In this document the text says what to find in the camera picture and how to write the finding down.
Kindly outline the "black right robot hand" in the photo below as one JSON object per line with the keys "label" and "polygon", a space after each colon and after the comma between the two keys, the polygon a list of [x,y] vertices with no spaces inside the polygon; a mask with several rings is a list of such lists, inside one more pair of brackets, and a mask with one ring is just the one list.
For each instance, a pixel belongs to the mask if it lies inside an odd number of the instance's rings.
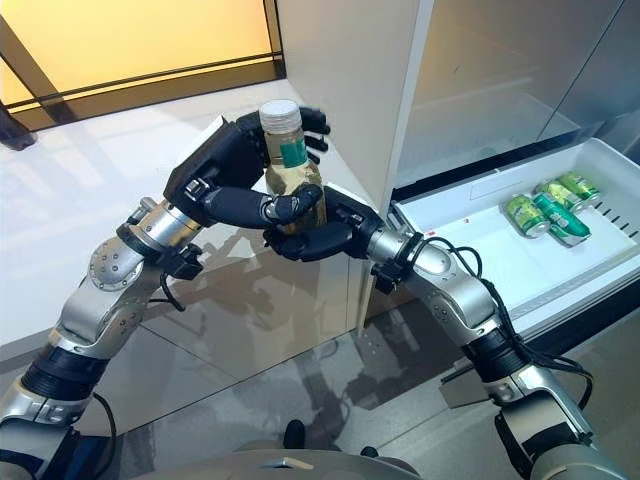
{"label": "black right robot hand", "polygon": [[265,244],[292,261],[319,261],[339,253],[367,259],[373,234],[383,228],[382,218],[370,206],[331,186],[324,187],[324,196],[325,225],[291,235],[269,229],[263,233]]}

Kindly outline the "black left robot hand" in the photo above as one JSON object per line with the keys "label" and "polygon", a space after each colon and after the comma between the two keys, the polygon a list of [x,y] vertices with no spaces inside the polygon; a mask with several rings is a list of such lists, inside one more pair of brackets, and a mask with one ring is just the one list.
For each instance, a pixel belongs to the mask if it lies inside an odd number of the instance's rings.
{"label": "black left robot hand", "polygon": [[291,100],[223,121],[173,169],[165,199],[202,226],[299,233],[327,222],[319,156],[325,114]]}

